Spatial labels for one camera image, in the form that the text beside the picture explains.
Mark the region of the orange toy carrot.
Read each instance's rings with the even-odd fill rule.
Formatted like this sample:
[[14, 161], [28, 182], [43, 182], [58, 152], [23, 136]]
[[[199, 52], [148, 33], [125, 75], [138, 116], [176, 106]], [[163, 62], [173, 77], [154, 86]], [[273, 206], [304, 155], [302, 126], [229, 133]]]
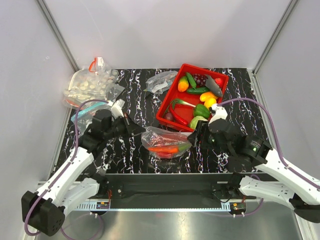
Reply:
[[179, 152], [179, 147], [177, 145], [174, 146], [156, 146], [156, 147], [149, 147], [148, 150], [150, 152], [155, 153], [169, 153], [169, 154], [176, 154]]

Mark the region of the clear orange-zip bag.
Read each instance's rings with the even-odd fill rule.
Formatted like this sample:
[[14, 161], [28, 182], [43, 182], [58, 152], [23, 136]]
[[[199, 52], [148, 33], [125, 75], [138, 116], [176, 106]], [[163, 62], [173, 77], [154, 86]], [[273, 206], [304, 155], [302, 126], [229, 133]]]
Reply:
[[145, 128], [141, 134], [141, 143], [151, 156], [158, 159], [180, 157], [192, 146], [185, 134], [153, 126]]

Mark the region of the red toy bell pepper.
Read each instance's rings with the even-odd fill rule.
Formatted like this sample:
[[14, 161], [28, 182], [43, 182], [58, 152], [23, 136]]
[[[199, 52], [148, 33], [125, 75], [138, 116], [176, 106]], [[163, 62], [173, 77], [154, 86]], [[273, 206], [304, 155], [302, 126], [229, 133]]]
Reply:
[[171, 152], [157, 152], [156, 156], [160, 159], [172, 159], [175, 154]]

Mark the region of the red toy lobster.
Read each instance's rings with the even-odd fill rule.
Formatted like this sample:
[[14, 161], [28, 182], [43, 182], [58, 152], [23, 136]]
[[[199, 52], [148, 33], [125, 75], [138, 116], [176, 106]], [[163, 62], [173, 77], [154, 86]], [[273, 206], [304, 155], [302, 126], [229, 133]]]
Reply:
[[188, 142], [187, 136], [183, 134], [162, 134], [151, 136], [147, 141], [150, 147], [163, 147], [185, 144]]

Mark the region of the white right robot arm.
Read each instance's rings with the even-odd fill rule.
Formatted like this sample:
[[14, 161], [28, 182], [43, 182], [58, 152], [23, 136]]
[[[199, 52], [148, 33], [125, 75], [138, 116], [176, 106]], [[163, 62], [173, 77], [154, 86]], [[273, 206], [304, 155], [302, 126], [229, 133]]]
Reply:
[[200, 120], [187, 139], [202, 149], [219, 147], [228, 154], [231, 163], [250, 165], [278, 181], [268, 183], [234, 172], [226, 184], [217, 188], [218, 198], [258, 197], [284, 205], [304, 220], [319, 223], [319, 180], [296, 166], [284, 164], [267, 141], [237, 132], [224, 119], [211, 123]]

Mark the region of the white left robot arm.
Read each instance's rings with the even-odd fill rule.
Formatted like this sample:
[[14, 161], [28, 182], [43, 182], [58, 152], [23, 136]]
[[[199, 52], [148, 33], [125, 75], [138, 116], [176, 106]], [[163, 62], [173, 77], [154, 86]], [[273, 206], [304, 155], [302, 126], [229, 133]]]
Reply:
[[84, 133], [77, 137], [69, 158], [35, 192], [21, 198], [24, 231], [29, 236], [55, 235], [65, 218], [85, 200], [108, 193], [107, 180], [95, 173], [79, 185], [72, 185], [81, 173], [99, 157], [110, 140], [134, 137], [145, 132], [127, 114], [113, 117], [107, 109], [98, 110]]

